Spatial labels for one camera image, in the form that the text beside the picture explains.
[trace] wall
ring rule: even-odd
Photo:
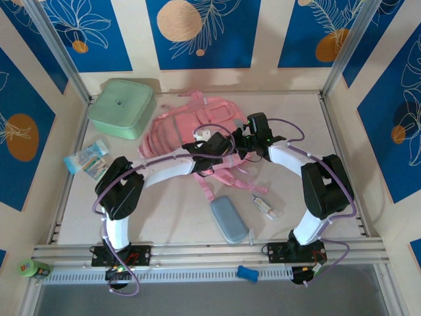
[[[7,204],[0,202],[0,249],[6,251],[6,257],[0,269],[0,306],[1,314],[8,316],[18,315],[18,308],[27,284],[27,279],[20,277],[17,273],[18,262],[29,258],[36,244],[45,242],[53,214],[57,209],[61,188],[67,176],[62,158],[70,153],[74,144],[85,105],[70,84],[67,84],[65,90],[61,91],[57,81],[51,78],[55,78],[57,73],[50,72],[48,74],[45,71],[45,65],[38,61],[36,55],[26,45],[2,10],[0,10],[0,25],[0,48],[2,50],[0,72],[5,67],[4,51],[18,71],[34,87],[35,90],[31,92],[32,102],[39,101],[46,104],[47,107],[46,109],[37,109],[32,115],[39,132],[39,145],[38,148],[35,147],[35,158],[25,162],[26,158],[20,156],[13,149],[19,140],[24,142],[25,137],[14,134],[13,139],[10,140],[9,135],[0,144],[2,167],[5,164],[9,165],[9,161],[11,161],[8,170],[1,169],[2,178],[0,180],[2,193],[7,192],[6,195],[0,195],[0,200],[7,200]],[[16,82],[14,80],[17,80],[18,77],[18,72],[10,73],[8,82],[0,91],[0,112],[9,120],[9,123],[11,119],[6,113],[11,111],[26,113],[26,110],[29,111],[34,106],[25,100],[29,92],[24,85],[9,85]],[[45,111],[48,115],[40,115],[41,111]],[[52,117],[54,122],[52,126],[48,124],[47,128],[44,128],[44,125],[47,124],[47,117]],[[46,139],[43,148],[41,146],[42,138]],[[29,145],[24,152],[27,153],[31,150]],[[35,160],[35,167],[29,170],[28,166]],[[20,177],[18,180],[13,177],[14,172]],[[29,191],[23,185],[28,181],[25,174],[30,177]],[[22,187],[17,187],[13,191],[9,183],[16,181],[17,183],[21,181]],[[7,199],[7,196],[21,196],[22,194],[24,195],[22,207],[18,205],[19,203],[16,204],[15,201]]]
[[[230,0],[224,11],[224,2],[213,0],[89,0],[83,7],[91,4],[90,13],[99,14],[100,22],[83,17],[90,29],[75,30],[57,6],[64,1],[43,6],[93,95],[110,78],[142,78],[157,92],[319,90],[363,2]],[[339,13],[348,8],[349,17],[336,25],[327,23],[334,19],[332,6],[329,19],[318,15],[317,4],[331,2]],[[207,11],[211,5],[214,15]],[[206,16],[212,16],[209,32],[192,37],[205,29]]]
[[[394,124],[392,124],[392,118],[386,115],[389,105],[392,104],[389,102],[388,93],[396,90],[402,97],[401,77],[396,79],[396,84],[379,86],[376,82],[382,82],[383,79],[379,78],[385,69],[391,71],[388,65],[421,23],[420,11],[419,0],[405,0],[355,81],[348,88],[345,80],[341,79],[329,97],[334,119],[340,129],[342,143],[345,144],[345,156],[351,168],[350,176],[361,197],[362,206],[370,215],[374,228],[384,240],[393,271],[411,315],[421,315],[419,303],[421,272],[409,249],[410,241],[421,238],[421,192],[417,191],[403,199],[397,197],[393,189],[396,183],[392,183],[393,181],[385,177],[385,169],[382,172],[379,167],[379,163],[384,166],[388,159],[394,159],[397,148],[408,146],[409,140],[406,139],[401,143],[403,139],[395,139],[395,142],[392,142]],[[400,67],[396,67],[396,71],[402,72],[404,67],[405,62]],[[376,91],[383,91],[383,95],[387,98],[384,99],[382,95],[374,97],[373,93]],[[374,152],[374,148],[377,148],[374,142],[378,139],[376,140],[371,135],[372,128],[367,123],[368,119],[365,115],[363,116],[363,125],[359,115],[362,113],[362,108],[357,110],[360,104],[364,104],[363,107],[365,107],[367,100],[371,103],[369,106],[372,111],[375,110],[371,116],[378,118],[376,119],[378,125],[374,132],[383,132],[386,126],[385,134],[377,135],[379,139],[388,141],[387,148],[383,148],[381,155],[377,149],[377,154]],[[402,151],[402,154],[406,160],[402,161],[402,164],[395,164],[396,181],[403,188],[418,188],[419,178],[415,181],[412,181],[410,176],[406,178],[404,173],[406,169],[403,169],[403,166],[408,166],[409,151]],[[419,166],[412,168],[415,168],[412,169],[413,173],[420,171]]]

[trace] green plastic box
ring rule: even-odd
[[[100,132],[134,140],[142,134],[156,106],[151,87],[111,80],[87,115]]]

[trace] pink backpack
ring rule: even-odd
[[[231,101],[221,97],[204,97],[203,93],[197,90],[180,96],[191,96],[191,99],[186,105],[170,107],[171,110],[153,119],[148,133],[139,146],[139,152],[143,158],[150,159],[164,155],[180,148],[184,144],[195,142],[193,131],[200,125],[215,123],[234,131],[237,129],[237,124],[235,123],[237,120],[242,124],[246,123],[244,114]],[[224,130],[220,129],[219,132],[227,136]],[[235,179],[229,169],[244,162],[246,161],[241,160],[238,154],[231,155],[225,157],[222,164],[214,166],[213,174],[211,174],[211,171],[208,173],[229,186],[255,190],[266,194],[268,189],[265,187],[254,186]],[[203,177],[195,174],[195,178],[199,181],[207,198],[212,201],[214,199],[213,194]]]

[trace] white table surface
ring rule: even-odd
[[[334,152],[317,95],[236,93],[223,96],[237,103],[246,116],[264,112],[268,118],[282,118],[299,125],[306,138],[297,143],[297,147],[319,155]],[[154,117],[164,111],[161,105],[181,106],[188,98],[158,95],[156,100],[158,105]],[[292,127],[280,122],[271,122],[270,127],[274,135],[287,139],[299,136]],[[108,136],[96,131],[90,123],[84,147],[99,138],[110,149],[110,154],[105,156],[108,164],[122,155],[131,161],[139,160],[137,147],[142,137],[124,140]],[[254,206],[250,192],[207,178],[215,196],[230,197],[246,225],[253,229],[256,239],[287,239],[289,231],[299,223],[306,209],[301,179],[286,168],[264,160],[246,163],[242,168],[249,171],[249,175],[234,171],[235,175],[241,179],[249,177],[259,185],[268,186],[270,191],[265,199],[281,210],[281,217],[271,221]],[[101,241],[101,219],[91,212],[96,198],[95,185],[95,181],[84,172],[74,177],[58,244],[96,244]],[[341,219],[330,225],[324,236],[354,238],[360,236],[360,231],[355,219]],[[137,209],[130,215],[129,237],[132,242],[159,244],[225,241],[212,217],[209,202],[192,175],[172,178],[144,189]]]

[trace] green can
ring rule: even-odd
[[[37,278],[41,280],[48,277],[52,270],[52,266],[44,262],[27,259],[20,262],[18,273],[26,278]]]

